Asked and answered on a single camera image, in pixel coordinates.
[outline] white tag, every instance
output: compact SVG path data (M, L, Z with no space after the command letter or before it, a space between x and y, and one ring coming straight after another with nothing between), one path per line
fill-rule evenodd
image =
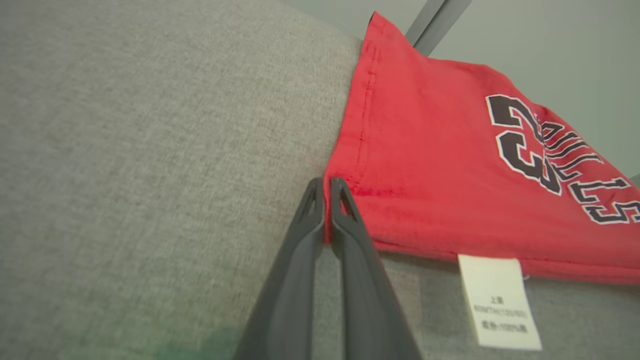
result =
M482 347L542 350L517 259L458 255L467 309Z

